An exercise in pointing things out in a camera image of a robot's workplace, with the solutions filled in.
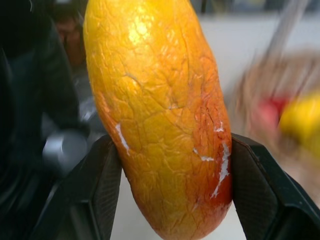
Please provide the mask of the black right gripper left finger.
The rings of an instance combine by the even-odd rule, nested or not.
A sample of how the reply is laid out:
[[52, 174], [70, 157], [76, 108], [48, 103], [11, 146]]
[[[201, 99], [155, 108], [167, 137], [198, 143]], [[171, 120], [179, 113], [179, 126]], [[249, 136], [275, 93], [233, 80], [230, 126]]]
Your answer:
[[108, 135], [50, 193], [29, 240], [111, 240], [122, 166]]

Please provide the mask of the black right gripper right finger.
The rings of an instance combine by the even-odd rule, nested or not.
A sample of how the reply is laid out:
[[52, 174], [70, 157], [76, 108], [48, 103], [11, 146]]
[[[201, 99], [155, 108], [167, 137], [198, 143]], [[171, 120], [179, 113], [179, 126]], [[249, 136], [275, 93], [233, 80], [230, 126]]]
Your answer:
[[262, 144], [232, 134], [231, 172], [247, 240], [320, 240], [320, 208]]

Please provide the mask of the yellow orange mango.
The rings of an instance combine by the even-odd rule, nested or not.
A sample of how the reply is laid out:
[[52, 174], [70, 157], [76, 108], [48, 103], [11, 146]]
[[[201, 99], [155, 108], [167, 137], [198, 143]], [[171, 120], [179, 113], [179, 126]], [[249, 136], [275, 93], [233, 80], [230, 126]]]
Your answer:
[[190, 0], [88, 0], [95, 105], [134, 200], [163, 240], [200, 240], [232, 202], [218, 66]]

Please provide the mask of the yellow fruit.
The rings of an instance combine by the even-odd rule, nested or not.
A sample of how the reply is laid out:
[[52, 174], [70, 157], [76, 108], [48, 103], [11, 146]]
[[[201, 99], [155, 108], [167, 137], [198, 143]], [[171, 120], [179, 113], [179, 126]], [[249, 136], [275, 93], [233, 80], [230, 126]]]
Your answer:
[[279, 120], [282, 134], [320, 159], [320, 91], [289, 102]]

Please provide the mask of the red fruit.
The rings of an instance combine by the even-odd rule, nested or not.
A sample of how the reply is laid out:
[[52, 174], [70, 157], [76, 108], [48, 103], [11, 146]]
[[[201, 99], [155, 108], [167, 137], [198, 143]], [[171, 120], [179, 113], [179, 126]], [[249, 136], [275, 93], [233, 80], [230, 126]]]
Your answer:
[[277, 127], [290, 99], [283, 96], [274, 96], [263, 99], [257, 106], [257, 112], [263, 121], [272, 127]]

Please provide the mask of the robot black and silver body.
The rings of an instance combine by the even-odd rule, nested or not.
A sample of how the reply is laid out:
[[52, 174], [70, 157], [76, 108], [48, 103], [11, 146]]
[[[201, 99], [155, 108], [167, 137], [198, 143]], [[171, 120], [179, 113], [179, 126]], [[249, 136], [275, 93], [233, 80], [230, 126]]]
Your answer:
[[59, 175], [44, 161], [43, 115], [83, 135], [52, 0], [0, 0], [0, 240], [29, 240]]

